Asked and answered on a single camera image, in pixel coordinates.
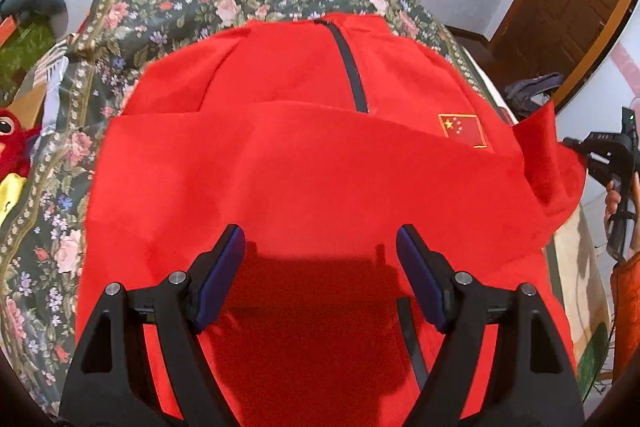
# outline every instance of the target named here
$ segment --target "plush toy eye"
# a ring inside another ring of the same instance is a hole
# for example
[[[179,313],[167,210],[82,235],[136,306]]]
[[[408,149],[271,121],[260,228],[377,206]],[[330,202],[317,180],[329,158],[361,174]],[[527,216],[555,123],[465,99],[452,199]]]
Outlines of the plush toy eye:
[[[8,136],[14,132],[14,122],[11,118],[0,117],[0,135]]]

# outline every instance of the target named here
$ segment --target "red jacket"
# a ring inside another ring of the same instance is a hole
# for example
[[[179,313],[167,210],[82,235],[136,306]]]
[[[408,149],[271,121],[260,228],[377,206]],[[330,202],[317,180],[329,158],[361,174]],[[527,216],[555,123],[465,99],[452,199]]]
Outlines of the red jacket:
[[[78,335],[100,292],[186,269],[228,223],[245,260],[200,342],[243,426],[397,426],[418,395],[398,322],[395,235],[454,269],[537,286],[585,171],[552,108],[510,127],[445,59],[375,16],[254,23],[151,65],[108,128],[90,198]],[[441,336],[412,304],[427,367]],[[481,405],[488,328],[465,415]],[[151,331],[166,410],[178,414]]]

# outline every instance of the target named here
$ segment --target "wooden door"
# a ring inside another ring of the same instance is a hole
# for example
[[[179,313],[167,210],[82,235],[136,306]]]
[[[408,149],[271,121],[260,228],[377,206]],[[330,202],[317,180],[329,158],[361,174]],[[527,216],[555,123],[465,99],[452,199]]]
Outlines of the wooden door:
[[[503,63],[501,85],[558,71],[568,76],[619,0],[520,0],[490,43]]]

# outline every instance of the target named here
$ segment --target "black zipper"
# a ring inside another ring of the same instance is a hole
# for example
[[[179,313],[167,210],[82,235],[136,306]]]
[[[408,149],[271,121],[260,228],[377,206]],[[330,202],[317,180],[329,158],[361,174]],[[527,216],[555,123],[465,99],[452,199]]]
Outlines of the black zipper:
[[[349,45],[345,40],[337,26],[329,21],[322,19],[316,19],[316,24],[326,26],[334,36],[335,42],[338,44],[340,50],[340,56],[344,63],[344,69],[347,71],[347,77],[349,78],[349,84],[351,85],[351,94],[353,95],[353,102],[356,104],[356,111],[369,112],[367,107],[367,98],[364,95],[364,88],[362,87],[362,80],[360,79],[360,73],[358,73],[358,67],[356,60],[353,58],[353,54],[349,49]]]

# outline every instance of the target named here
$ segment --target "embroidered flag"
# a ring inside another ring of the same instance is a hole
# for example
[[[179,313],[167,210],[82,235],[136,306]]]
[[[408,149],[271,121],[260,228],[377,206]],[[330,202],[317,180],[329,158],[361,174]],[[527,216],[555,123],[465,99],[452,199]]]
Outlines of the embroidered flag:
[[[476,149],[486,147],[480,120],[474,114],[439,114],[444,136],[454,138]]]

